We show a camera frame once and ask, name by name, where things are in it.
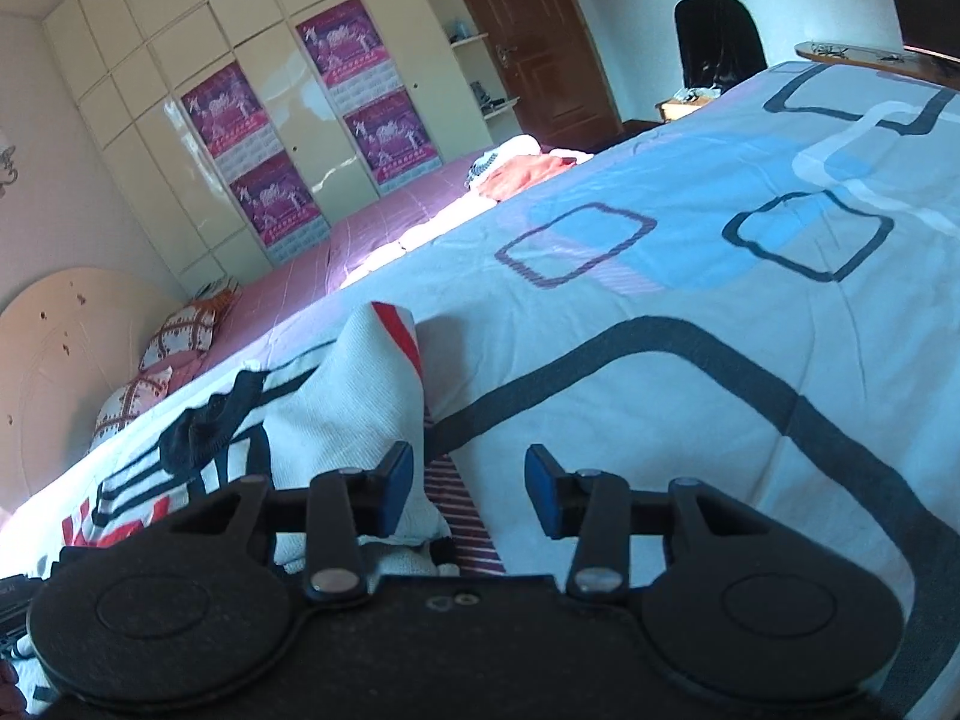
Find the far patterned pillow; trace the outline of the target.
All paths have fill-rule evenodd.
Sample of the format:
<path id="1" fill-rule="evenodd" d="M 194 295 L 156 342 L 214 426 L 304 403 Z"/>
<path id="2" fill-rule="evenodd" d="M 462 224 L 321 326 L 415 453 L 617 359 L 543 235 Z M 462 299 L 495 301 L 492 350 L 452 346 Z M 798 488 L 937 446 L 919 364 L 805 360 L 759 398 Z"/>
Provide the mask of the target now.
<path id="1" fill-rule="evenodd" d="M 140 372 L 179 369 L 212 348 L 217 312 L 205 304 L 187 304 L 167 316 L 140 358 Z"/>

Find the upper right pink poster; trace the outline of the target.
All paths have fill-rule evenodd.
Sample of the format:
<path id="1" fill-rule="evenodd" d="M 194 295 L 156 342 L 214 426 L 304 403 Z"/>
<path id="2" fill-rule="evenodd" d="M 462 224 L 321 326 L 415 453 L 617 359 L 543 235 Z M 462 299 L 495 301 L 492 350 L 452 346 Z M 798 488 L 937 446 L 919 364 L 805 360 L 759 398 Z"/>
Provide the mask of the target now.
<path id="1" fill-rule="evenodd" d="M 345 0 L 299 21 L 296 32 L 329 89 L 352 82 L 389 60 L 361 0 Z"/>

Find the wooden board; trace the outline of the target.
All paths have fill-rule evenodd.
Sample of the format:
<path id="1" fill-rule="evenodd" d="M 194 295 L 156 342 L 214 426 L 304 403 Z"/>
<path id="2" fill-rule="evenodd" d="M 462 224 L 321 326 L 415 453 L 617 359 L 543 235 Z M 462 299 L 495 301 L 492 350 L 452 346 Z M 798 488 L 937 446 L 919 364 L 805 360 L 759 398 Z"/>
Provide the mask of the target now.
<path id="1" fill-rule="evenodd" d="M 921 82 L 937 83 L 947 88 L 958 88 L 958 60 L 948 55 L 907 47 L 878 49 L 830 41 L 807 41 L 797 44 L 794 50 L 802 59 L 814 62 L 854 65 Z"/>

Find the black chair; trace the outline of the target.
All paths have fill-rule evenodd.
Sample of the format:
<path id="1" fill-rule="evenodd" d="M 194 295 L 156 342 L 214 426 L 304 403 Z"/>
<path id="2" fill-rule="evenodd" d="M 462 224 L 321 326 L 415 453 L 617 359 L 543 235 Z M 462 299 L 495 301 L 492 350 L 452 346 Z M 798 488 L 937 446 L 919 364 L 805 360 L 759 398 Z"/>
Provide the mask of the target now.
<path id="1" fill-rule="evenodd" d="M 686 88 L 726 93 L 768 68 L 757 23 L 740 0 L 680 0 L 674 21 Z"/>

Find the cream glossy wardrobe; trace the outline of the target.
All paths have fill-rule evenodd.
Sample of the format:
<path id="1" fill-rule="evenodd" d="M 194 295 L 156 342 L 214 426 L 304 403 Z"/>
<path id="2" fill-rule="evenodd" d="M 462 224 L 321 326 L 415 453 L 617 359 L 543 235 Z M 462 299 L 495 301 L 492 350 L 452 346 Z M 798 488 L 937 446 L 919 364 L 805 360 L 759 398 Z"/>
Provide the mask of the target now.
<path id="1" fill-rule="evenodd" d="M 110 174 L 185 289 L 254 281 L 516 135 L 451 0 L 59 0 L 44 31 Z"/>

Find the small wooden table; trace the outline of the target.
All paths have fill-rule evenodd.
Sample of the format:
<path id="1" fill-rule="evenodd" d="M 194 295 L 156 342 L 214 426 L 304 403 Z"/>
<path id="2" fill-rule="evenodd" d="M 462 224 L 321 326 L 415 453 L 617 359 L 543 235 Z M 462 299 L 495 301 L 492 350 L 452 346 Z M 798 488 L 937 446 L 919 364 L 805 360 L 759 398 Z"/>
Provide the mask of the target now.
<path id="1" fill-rule="evenodd" d="M 682 88 L 672 96 L 665 99 L 662 103 L 656 104 L 656 109 L 661 116 L 664 124 L 683 119 L 685 115 L 697 112 L 698 109 L 706 106 L 721 97 L 722 91 L 713 86 L 712 88 Z"/>

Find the lower right pink poster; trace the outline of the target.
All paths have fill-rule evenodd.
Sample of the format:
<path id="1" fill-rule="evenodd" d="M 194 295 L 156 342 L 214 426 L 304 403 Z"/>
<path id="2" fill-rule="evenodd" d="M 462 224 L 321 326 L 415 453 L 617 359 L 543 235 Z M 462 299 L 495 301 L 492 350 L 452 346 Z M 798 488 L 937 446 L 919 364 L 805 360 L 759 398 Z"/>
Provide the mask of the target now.
<path id="1" fill-rule="evenodd" d="M 394 192 L 443 165 L 405 89 L 360 107 L 345 117 L 345 124 L 381 193 Z"/>

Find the patterned pillow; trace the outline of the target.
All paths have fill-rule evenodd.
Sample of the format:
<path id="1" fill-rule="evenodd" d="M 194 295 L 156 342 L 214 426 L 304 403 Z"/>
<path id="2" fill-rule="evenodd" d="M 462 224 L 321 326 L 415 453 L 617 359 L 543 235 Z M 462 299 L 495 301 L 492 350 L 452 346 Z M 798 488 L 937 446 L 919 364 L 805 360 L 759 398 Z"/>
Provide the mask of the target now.
<path id="1" fill-rule="evenodd" d="M 187 304 L 167 316 L 140 358 L 140 372 L 179 369 L 212 348 L 217 312 L 205 304 Z"/>
<path id="2" fill-rule="evenodd" d="M 119 434 L 135 419 L 146 411 L 155 408 L 169 394 L 172 369 L 160 369 L 155 372 L 137 374 L 130 382 L 117 388 L 101 406 L 94 421 L 93 436 L 89 447 L 103 444 L 107 439 Z"/>

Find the pink poster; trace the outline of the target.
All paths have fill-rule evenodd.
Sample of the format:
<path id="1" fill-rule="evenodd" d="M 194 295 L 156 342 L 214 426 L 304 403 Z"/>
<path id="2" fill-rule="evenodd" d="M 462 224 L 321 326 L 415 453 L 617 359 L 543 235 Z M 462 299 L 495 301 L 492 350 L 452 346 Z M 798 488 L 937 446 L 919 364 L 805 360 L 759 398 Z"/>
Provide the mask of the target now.
<path id="1" fill-rule="evenodd" d="M 268 115 L 238 62 L 231 62 L 181 96 L 206 151 L 219 158 L 268 124 Z"/>
<path id="2" fill-rule="evenodd" d="M 360 107 L 345 117 L 345 124 L 381 193 L 394 192 L 443 165 L 405 89 Z"/>
<path id="3" fill-rule="evenodd" d="M 361 0 L 345 0 L 299 21 L 296 32 L 329 89 L 352 82 L 389 60 Z"/>
<path id="4" fill-rule="evenodd" d="M 268 260 L 283 265 L 331 234 L 331 225 L 285 151 L 229 184 Z"/>

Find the pink bed sheet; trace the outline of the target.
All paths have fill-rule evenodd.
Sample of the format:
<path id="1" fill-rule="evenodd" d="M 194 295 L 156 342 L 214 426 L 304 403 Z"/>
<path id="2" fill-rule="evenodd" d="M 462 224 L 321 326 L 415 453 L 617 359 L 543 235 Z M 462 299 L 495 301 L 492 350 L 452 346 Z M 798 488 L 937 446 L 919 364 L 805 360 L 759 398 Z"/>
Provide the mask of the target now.
<path id="1" fill-rule="evenodd" d="M 356 283 L 487 210 L 470 190 L 488 154 L 464 158 L 420 177 L 332 227 L 319 245 L 239 290 L 218 320 L 208 351 L 171 364 L 176 392 L 309 304 Z"/>

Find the pile of clothes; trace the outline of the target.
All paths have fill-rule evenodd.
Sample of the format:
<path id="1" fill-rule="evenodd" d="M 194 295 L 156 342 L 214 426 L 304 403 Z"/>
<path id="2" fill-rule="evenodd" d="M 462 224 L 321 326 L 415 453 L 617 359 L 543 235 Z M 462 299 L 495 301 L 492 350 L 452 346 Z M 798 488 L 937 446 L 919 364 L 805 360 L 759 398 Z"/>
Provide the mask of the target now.
<path id="1" fill-rule="evenodd" d="M 532 135 L 517 135 L 473 161 L 466 187 L 477 197 L 501 203 L 592 158 L 592 153 L 544 148 Z"/>

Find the white blue patterned quilt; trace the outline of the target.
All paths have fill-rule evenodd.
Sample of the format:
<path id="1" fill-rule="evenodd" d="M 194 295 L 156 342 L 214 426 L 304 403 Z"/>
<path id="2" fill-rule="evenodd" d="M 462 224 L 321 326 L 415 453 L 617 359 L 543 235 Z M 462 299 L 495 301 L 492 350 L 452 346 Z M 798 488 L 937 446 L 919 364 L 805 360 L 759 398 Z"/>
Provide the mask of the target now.
<path id="1" fill-rule="evenodd" d="M 415 322 L 425 438 L 364 596 L 308 486 L 236 479 L 31 575 L 94 449 L 2 530 L 8 718 L 952 718 L 958 96 L 784 64 L 302 309 L 161 403 Z M 631 491 L 566 593 L 524 458 Z"/>

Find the lower left pink poster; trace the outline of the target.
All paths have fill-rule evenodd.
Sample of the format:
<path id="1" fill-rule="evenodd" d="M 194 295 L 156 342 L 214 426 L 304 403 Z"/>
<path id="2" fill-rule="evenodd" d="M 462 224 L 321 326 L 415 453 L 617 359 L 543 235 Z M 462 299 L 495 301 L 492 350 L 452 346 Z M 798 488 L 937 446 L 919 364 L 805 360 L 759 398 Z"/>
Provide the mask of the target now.
<path id="1" fill-rule="evenodd" d="M 331 225 L 285 151 L 229 184 L 268 260 L 283 265 L 331 234 Z"/>

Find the near patterned pillow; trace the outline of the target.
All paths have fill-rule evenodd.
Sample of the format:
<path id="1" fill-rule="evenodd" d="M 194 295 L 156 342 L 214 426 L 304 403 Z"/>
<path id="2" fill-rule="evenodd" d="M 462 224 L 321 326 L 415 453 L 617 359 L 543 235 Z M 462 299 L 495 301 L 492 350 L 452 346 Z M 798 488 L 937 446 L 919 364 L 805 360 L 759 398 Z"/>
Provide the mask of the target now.
<path id="1" fill-rule="evenodd" d="M 155 408 L 169 394 L 172 369 L 160 369 L 155 372 L 137 374 L 130 382 L 117 388 L 101 406 L 94 421 L 93 436 L 89 447 L 103 444 L 107 439 L 119 434 L 135 419 L 146 411 Z"/>

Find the striped knit sweater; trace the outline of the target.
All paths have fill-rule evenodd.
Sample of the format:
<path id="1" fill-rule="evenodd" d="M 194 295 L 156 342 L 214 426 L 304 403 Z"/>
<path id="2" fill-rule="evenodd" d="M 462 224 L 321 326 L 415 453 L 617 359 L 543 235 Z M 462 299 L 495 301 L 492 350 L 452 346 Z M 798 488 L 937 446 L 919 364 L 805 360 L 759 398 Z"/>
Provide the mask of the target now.
<path id="1" fill-rule="evenodd" d="M 370 302 L 331 340 L 241 371 L 195 405 L 158 405 L 94 450 L 31 575 L 67 546 L 107 548 L 243 476 L 299 489 L 320 473 L 371 470 L 395 444 L 420 454 L 425 392 L 412 314 Z"/>

